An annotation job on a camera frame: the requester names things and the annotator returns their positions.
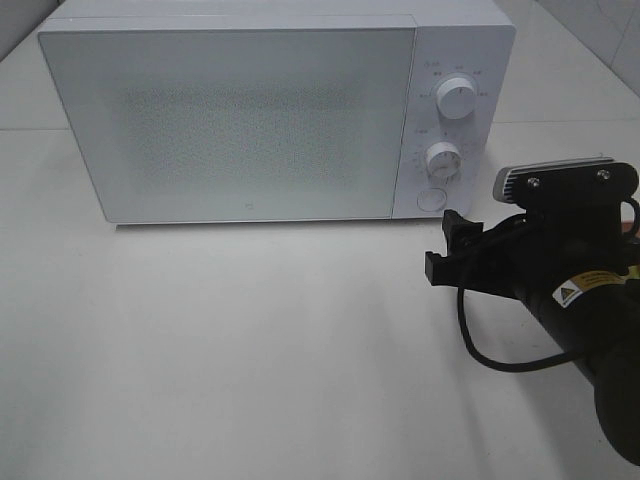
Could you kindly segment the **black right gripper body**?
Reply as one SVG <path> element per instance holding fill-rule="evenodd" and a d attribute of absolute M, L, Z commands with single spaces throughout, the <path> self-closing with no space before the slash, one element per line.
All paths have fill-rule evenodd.
<path fill-rule="evenodd" d="M 462 288 L 526 305 L 570 305 L 623 283 L 618 209 L 573 209 L 511 217 L 483 233 L 463 261 Z"/>

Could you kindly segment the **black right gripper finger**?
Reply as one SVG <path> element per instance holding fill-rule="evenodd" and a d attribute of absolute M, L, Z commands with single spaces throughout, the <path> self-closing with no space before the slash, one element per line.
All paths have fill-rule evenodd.
<path fill-rule="evenodd" d="M 449 242 L 446 253 L 426 251 L 425 276 L 433 286 L 471 286 L 477 274 L 479 245 Z"/>
<path fill-rule="evenodd" d="M 442 218 L 442 230 L 448 250 L 463 250 L 473 245 L 483 234 L 483 223 L 469 221 L 457 211 L 446 209 Z"/>

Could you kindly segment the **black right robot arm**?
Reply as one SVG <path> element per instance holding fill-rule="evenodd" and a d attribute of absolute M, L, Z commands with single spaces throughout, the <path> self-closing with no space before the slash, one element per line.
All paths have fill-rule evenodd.
<path fill-rule="evenodd" d="M 425 254 L 434 286 L 457 290 L 457 319 L 467 352 L 508 373 L 573 363 L 594 388 L 605 438 L 639 462 L 639 245 L 622 229 L 620 206 L 529 209 L 485 229 L 453 210 L 442 228 L 446 255 Z M 465 294 L 516 299 L 560 347 L 558 354 L 506 363 L 475 346 Z"/>

